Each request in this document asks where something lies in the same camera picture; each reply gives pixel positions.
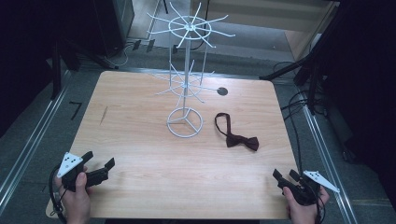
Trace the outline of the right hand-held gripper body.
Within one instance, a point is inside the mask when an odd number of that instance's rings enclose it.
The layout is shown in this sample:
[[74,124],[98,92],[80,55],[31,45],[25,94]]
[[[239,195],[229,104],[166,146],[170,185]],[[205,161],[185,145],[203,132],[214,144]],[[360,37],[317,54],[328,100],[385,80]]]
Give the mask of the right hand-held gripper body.
[[334,192],[339,193],[340,189],[332,184],[328,179],[321,175],[318,171],[303,171],[300,175],[301,181],[294,185],[289,180],[287,186],[296,202],[303,206],[308,206],[318,202],[318,193],[320,187],[325,187]]

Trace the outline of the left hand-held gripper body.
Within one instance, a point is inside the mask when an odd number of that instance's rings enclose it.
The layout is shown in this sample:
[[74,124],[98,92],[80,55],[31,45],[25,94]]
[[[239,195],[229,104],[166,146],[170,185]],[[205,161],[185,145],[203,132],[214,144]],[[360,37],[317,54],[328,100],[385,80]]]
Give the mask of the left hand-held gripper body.
[[[76,191],[76,180],[78,175],[84,170],[85,163],[82,161],[80,156],[74,155],[70,152],[64,154],[60,168],[58,170],[57,177],[62,179],[62,183],[65,189]],[[108,180],[108,170],[100,168],[88,172],[86,187],[92,187],[100,185],[103,181]]]

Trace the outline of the person's right hand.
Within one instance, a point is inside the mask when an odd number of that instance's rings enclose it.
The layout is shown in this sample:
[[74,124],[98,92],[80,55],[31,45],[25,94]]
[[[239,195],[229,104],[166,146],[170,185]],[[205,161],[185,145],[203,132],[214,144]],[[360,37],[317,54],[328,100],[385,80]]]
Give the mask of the person's right hand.
[[319,189],[318,203],[308,206],[298,204],[288,187],[283,188],[283,195],[287,200],[286,210],[292,224],[317,224],[318,216],[324,212],[325,204],[330,199],[330,195],[323,187]]

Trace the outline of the person's left hand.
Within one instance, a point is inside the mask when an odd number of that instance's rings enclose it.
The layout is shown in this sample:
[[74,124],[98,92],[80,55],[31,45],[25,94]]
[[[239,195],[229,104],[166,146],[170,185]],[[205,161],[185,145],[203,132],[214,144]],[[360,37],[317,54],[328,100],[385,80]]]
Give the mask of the person's left hand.
[[64,194],[62,204],[66,210],[67,224],[90,224],[91,200],[89,190],[86,189],[87,176],[80,172],[76,179],[76,191],[65,190],[62,179],[56,177],[55,185]]

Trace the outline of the dark red bow tie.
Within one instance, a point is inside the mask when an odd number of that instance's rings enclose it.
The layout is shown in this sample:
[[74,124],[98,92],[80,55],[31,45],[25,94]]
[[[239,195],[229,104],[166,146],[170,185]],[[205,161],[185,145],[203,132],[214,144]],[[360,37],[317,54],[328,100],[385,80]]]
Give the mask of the dark red bow tie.
[[[222,131],[218,125],[218,118],[224,117],[226,119],[226,131]],[[227,113],[218,113],[215,116],[215,126],[220,133],[226,137],[227,147],[236,147],[239,145],[244,145],[245,147],[257,151],[259,149],[260,143],[257,137],[245,137],[242,135],[233,134],[231,131],[231,117]]]

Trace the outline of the black metal stand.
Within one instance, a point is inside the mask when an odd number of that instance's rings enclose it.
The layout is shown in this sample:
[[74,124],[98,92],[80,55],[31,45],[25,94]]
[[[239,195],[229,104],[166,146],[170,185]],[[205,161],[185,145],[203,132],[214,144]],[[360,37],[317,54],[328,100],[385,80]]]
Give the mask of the black metal stand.
[[335,42],[335,35],[338,33],[347,16],[347,12],[350,10],[352,0],[336,0],[336,3],[339,4],[339,7],[335,12],[333,19],[324,30],[317,44],[305,57],[273,72],[272,74],[260,76],[260,80],[272,81],[277,77],[299,68],[299,72],[294,77],[293,81],[296,85],[301,86],[310,79],[307,106],[312,115],[315,114],[315,94],[320,72],[323,70],[327,54],[332,51],[332,45]]
[[81,45],[71,41],[63,36],[58,36],[53,40],[51,45],[51,74],[52,74],[52,95],[51,100],[54,100],[61,92],[62,88],[62,74],[61,74],[61,60],[64,60],[66,66],[74,71],[80,68],[80,62],[77,53],[87,56],[89,59],[102,66],[105,69],[118,69],[117,65],[111,65],[100,59],[91,51],[84,49]]

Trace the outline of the dark cabinet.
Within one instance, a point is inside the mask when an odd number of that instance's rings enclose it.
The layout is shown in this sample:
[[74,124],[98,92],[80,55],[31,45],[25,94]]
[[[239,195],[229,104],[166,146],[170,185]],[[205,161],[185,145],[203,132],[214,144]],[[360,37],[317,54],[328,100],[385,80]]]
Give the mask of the dark cabinet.
[[124,48],[134,20],[133,0],[92,0],[98,21],[102,55],[113,56]]

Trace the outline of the aluminium floor rail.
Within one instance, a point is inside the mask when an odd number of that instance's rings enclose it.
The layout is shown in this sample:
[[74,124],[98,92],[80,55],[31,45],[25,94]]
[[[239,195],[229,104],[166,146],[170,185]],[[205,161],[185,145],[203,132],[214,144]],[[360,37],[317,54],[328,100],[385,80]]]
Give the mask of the aluminium floor rail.
[[62,74],[58,95],[51,100],[52,85],[40,92],[0,138],[0,216],[4,214],[44,135],[64,100],[73,73]]
[[342,218],[346,224],[358,224],[358,220],[347,195],[347,191],[344,188],[337,169],[335,168],[323,134],[318,126],[317,119],[311,114],[307,106],[304,107],[304,116],[313,135],[318,149],[318,154],[322,160],[327,177],[337,188],[339,188],[339,191],[335,193],[334,197],[337,201]]

